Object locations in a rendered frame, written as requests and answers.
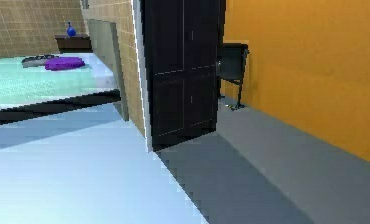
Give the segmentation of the black panelled room door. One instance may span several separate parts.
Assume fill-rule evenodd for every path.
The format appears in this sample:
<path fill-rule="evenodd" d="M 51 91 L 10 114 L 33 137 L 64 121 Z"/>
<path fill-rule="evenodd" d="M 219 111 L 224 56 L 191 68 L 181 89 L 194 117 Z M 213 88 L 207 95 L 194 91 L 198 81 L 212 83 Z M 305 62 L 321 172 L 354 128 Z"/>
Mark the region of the black panelled room door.
<path fill-rule="evenodd" d="M 220 0 L 141 0 L 151 145 L 214 132 Z"/>

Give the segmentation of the purple pillow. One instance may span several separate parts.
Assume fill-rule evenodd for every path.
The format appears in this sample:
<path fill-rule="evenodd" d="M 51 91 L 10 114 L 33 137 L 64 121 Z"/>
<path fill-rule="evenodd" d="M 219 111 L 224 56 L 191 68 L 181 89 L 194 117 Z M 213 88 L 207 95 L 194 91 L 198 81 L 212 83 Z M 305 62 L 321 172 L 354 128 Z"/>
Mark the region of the purple pillow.
<path fill-rule="evenodd" d="M 45 62 L 45 69 L 51 71 L 70 70 L 84 65 L 85 62 L 79 57 L 56 57 Z"/>

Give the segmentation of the dark brown nightstand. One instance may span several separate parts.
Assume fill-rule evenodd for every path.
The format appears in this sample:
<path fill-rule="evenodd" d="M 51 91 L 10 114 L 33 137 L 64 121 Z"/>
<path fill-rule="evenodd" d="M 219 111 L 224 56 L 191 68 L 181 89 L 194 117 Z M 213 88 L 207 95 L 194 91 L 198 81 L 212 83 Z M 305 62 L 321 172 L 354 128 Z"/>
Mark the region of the dark brown nightstand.
<path fill-rule="evenodd" d="M 86 34 L 77 34 L 70 37 L 68 35 L 56 35 L 58 49 L 61 53 L 90 53 L 92 45 L 90 37 Z"/>

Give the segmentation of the bed with turquoise cover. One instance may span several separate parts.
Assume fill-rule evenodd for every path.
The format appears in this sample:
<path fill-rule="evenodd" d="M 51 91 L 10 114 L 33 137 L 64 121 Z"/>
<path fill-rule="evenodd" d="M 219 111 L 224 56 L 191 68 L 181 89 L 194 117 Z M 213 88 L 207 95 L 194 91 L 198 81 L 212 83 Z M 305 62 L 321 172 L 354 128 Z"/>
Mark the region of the bed with turquoise cover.
<path fill-rule="evenodd" d="M 28 57 L 0 58 L 0 125 L 111 103 L 129 119 L 116 24 L 88 21 L 92 52 L 58 53 L 79 57 L 85 65 L 51 71 L 24 68 Z"/>

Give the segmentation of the grey pillow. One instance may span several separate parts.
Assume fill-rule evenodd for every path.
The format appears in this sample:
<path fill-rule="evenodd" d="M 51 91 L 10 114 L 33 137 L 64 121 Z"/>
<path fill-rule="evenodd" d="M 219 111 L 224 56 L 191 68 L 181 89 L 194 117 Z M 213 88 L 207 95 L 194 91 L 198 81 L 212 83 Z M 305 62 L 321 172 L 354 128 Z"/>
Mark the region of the grey pillow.
<path fill-rule="evenodd" d="M 28 57 L 21 61 L 24 68 L 44 66 L 46 61 L 55 58 L 55 55 L 39 55 L 35 57 Z"/>

